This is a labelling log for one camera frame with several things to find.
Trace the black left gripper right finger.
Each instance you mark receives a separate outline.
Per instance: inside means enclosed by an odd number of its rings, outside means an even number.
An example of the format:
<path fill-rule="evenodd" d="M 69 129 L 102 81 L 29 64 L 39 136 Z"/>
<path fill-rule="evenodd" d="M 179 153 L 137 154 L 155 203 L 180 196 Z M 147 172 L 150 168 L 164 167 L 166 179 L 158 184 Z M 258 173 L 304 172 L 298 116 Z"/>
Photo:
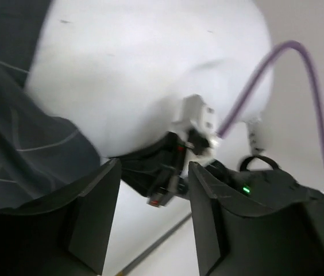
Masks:
<path fill-rule="evenodd" d="M 200 275 L 324 275 L 324 201 L 274 210 L 195 162 L 188 182 Z"/>

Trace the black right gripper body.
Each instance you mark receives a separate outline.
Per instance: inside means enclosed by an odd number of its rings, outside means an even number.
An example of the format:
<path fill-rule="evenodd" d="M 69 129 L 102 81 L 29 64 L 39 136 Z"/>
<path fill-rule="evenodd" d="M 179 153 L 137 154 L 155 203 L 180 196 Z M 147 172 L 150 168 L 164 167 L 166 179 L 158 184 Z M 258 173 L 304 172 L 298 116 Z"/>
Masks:
<path fill-rule="evenodd" d="M 165 205 L 172 197 L 188 200 L 188 179 L 183 167 L 187 147 L 179 138 L 179 164 L 170 177 L 165 173 L 157 178 L 167 183 L 155 187 L 149 198 L 153 206 Z M 280 169 L 272 159 L 262 155 L 251 155 L 239 164 L 238 171 L 229 170 L 222 163 L 213 160 L 203 166 L 210 174 L 239 193 L 274 210 L 294 202 L 324 201 L 324 194 L 319 190 L 300 185 L 289 173 Z"/>

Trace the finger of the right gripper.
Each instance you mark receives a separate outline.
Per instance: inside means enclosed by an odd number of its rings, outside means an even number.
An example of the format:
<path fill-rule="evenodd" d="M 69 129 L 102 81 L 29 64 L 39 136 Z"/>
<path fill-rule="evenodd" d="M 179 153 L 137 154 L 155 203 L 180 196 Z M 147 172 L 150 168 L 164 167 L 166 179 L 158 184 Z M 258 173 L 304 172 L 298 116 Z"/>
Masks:
<path fill-rule="evenodd" d="M 179 164 L 179 138 L 165 135 L 149 147 L 119 156 L 121 179 L 143 197 L 149 197 L 155 187 L 167 183 L 158 181 L 159 176 L 167 173 L 170 177 L 177 171 Z"/>

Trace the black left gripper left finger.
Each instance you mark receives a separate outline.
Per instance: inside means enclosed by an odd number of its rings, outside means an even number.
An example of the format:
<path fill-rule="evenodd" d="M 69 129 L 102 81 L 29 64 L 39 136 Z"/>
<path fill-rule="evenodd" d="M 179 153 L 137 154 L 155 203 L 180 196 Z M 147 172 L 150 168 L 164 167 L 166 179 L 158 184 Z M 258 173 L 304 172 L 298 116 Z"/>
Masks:
<path fill-rule="evenodd" d="M 0 275 L 101 275 L 121 163 L 19 208 L 0 209 Z"/>

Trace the dark grey checked pillowcase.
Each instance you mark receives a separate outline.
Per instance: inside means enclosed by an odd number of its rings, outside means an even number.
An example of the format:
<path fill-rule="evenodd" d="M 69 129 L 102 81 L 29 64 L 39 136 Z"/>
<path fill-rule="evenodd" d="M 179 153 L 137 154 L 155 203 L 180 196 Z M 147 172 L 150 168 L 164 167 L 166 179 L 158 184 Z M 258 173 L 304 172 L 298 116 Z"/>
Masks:
<path fill-rule="evenodd" d="M 70 121 L 24 92 L 50 1 L 0 1 L 0 209 L 49 194 L 100 166 Z"/>

